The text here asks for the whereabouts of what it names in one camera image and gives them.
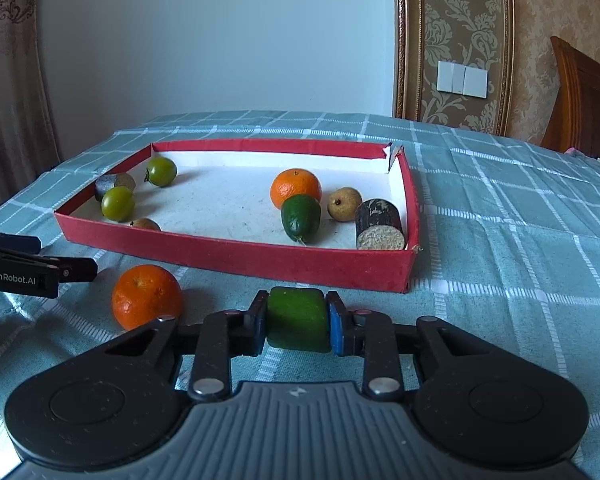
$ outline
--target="checkered tablecloth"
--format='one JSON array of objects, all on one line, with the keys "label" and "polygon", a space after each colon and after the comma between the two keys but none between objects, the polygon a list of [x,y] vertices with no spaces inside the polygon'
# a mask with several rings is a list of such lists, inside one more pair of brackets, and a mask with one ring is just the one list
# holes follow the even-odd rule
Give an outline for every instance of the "checkered tablecloth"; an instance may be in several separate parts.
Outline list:
[{"label": "checkered tablecloth", "polygon": [[[57,300],[0,293],[0,476],[18,463],[2,421],[11,390],[29,376],[120,332],[109,310],[117,277],[135,257],[67,242],[54,208],[150,142],[214,137],[316,137],[404,145],[418,189],[419,254],[411,291],[341,290],[410,323],[435,314],[559,373],[590,409],[575,461],[600,480],[600,162],[517,140],[361,114],[216,112],[157,118],[122,130],[45,173],[0,208],[0,231],[38,236],[44,254],[90,256],[91,284],[63,285]],[[276,283],[164,264],[186,291],[187,322],[245,308]],[[178,384],[187,383],[186,361]],[[406,384],[417,382],[403,360]],[[362,360],[266,347],[235,358],[234,380],[358,380]]]}]

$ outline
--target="green block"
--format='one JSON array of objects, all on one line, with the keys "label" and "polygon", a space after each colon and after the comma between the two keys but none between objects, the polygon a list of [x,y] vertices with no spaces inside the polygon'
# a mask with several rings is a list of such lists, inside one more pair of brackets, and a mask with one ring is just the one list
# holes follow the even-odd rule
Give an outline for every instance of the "green block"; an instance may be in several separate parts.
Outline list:
[{"label": "green block", "polygon": [[267,301],[267,341],[274,348],[330,352],[329,317],[322,291],[272,288]]}]

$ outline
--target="wood cylinder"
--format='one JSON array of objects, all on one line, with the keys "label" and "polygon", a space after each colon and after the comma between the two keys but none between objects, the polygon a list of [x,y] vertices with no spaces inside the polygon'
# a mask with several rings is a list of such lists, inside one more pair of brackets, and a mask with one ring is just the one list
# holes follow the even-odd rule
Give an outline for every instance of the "wood cylinder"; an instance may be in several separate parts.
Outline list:
[{"label": "wood cylinder", "polygon": [[395,205],[381,198],[360,204],[356,209],[356,247],[375,251],[404,248],[400,213]]},{"label": "wood cylinder", "polygon": [[112,189],[116,186],[125,186],[133,191],[136,188],[136,181],[128,173],[115,173],[100,176],[96,180],[96,200],[98,202],[102,202],[102,197],[104,194],[109,189]]}]

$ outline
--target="white wall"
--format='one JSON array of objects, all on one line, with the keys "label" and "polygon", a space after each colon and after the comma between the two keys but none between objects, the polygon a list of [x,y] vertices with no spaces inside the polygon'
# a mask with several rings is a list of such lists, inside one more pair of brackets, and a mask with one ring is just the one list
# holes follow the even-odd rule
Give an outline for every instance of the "white wall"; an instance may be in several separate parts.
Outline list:
[{"label": "white wall", "polygon": [[391,115],[394,0],[38,0],[63,156],[159,114]]}]

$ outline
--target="gold frame trim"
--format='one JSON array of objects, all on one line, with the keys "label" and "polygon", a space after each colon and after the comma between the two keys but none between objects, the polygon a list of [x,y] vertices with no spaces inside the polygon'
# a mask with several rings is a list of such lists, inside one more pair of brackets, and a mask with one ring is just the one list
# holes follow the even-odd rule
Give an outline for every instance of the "gold frame trim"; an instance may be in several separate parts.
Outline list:
[{"label": "gold frame trim", "polygon": [[502,0],[502,9],[504,11],[502,81],[500,96],[498,98],[498,110],[494,118],[493,135],[505,137],[507,134],[507,122],[509,121],[513,88],[513,63],[516,37],[514,0]]},{"label": "gold frame trim", "polygon": [[[395,31],[394,116],[417,121],[422,100],[424,0],[395,0]],[[408,76],[413,72],[415,77]]]}]

